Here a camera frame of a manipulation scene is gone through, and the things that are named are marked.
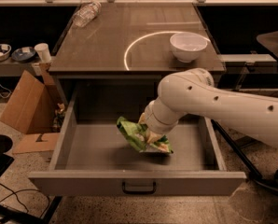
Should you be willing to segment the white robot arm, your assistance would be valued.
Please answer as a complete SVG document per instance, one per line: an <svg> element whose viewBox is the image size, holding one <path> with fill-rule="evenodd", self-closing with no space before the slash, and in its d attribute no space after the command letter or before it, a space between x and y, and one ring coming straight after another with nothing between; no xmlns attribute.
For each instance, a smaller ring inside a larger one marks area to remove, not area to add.
<svg viewBox="0 0 278 224"><path fill-rule="evenodd" d="M278 98L213 86L211 74L194 68L164 77L158 98L150 102L139 118L150 130L148 140L169 133L187 114L213 119L266 145L278 149Z"/></svg>

